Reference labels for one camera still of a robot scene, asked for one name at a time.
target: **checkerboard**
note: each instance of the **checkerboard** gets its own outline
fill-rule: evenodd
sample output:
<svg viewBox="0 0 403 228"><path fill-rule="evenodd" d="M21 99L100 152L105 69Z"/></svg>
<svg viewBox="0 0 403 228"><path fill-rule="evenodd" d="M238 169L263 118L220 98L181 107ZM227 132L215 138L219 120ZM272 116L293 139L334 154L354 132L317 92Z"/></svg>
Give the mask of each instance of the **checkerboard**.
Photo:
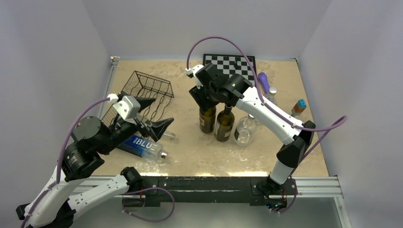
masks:
<svg viewBox="0 0 403 228"><path fill-rule="evenodd" d="M256 61L254 56L248 56L253 68L256 72ZM253 85L255 82L253 80L253 73L246 59L243 56L234 55L216 55L216 54L204 54L203 55L203 65L208 63L213 63L217 65L217 68L222 70L226 75L240 74L249 80Z"/></svg>

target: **beige table surface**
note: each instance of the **beige table surface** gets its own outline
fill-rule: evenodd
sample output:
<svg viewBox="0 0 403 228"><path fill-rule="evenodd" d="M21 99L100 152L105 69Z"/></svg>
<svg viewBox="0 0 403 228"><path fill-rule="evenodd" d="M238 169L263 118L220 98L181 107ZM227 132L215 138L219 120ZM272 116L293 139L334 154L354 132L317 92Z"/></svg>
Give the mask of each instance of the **beige table surface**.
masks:
<svg viewBox="0 0 403 228"><path fill-rule="evenodd" d="M192 61L190 66L196 64L201 62ZM257 71L265 72L270 85L278 89L276 100L281 109L291 113L298 99L307 101L295 61L257 61L256 65ZM213 133L200 131L199 107L188 93L195 82L186 76L184 69L185 61L119 61L111 93L120 92L134 70L171 81L175 97L163 118L175 118L168 131L175 133L176 139L162 138L159 141L168 152L163 163L115 149L108 156L102 156L105 163L93 175L114 176L126 166L134 166L142 174L170 176L260 176L273 169L282 143L265 126L259 126L256 138L247 147L237 146L231 138L219 142ZM309 101L307 103L308 108L299 117L303 122L312 120ZM221 110L223 104L217 106L217 113ZM237 108L232 111L235 124L246 115ZM294 176L328 176L320 146L300 164Z"/></svg>

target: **wire basket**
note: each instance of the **wire basket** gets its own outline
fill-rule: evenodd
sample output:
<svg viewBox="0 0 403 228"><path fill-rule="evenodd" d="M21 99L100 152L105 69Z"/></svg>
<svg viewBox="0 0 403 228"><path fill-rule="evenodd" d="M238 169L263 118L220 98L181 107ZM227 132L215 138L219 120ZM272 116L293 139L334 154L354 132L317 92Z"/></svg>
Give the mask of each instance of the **wire basket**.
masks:
<svg viewBox="0 0 403 228"><path fill-rule="evenodd" d="M134 71L122 89L122 92L134 97L155 98L155 102L141 111L138 115L146 117L152 121L159 121L163 117L166 107L173 98L171 82L159 77L148 75L139 71ZM117 111L111 106L102 122L109 126L113 123Z"/></svg>

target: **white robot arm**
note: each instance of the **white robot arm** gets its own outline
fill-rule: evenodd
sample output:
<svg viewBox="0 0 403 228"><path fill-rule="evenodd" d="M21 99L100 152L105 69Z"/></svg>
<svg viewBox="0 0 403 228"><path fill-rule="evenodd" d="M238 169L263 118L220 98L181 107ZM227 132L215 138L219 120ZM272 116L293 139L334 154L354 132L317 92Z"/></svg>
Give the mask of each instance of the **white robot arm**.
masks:
<svg viewBox="0 0 403 228"><path fill-rule="evenodd" d="M142 177L134 167L126 167L110 181L81 194L71 196L74 189L104 163L100 154L109 154L131 135L139 131L144 137L159 140L173 118L147 124L136 119L155 98L134 98L124 93L108 96L121 117L119 124L105 126L94 116L80 120L71 136L74 142L64 151L60 182L56 167L49 181L30 204L17 207L17 215L24 220L22 227L70 227L73 221L89 209L128 191L140 190Z"/></svg>
<svg viewBox="0 0 403 228"><path fill-rule="evenodd" d="M264 106L251 82L237 74L228 77L214 64L197 65L187 74L196 80L196 86L189 93L200 108L207 110L218 103L239 108L258 119L281 140L283 147L277 153L278 161L269 179L277 185L283 184L299 165L300 158L312 142L312 132L302 131L295 126L315 128L315 124L295 119L264 97L267 105L294 123L290 125Z"/></svg>

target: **orange and blue bottle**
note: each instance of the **orange and blue bottle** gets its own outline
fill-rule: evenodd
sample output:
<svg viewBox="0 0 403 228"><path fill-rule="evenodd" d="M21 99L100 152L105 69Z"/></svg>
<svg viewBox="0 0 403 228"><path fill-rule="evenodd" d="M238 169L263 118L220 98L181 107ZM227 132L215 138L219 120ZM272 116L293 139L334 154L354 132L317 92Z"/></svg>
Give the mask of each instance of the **orange and blue bottle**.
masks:
<svg viewBox="0 0 403 228"><path fill-rule="evenodd" d="M298 100L291 110L292 112L291 116L295 117L297 115L300 115L306 108L307 104L305 103L305 100L304 99Z"/></svg>

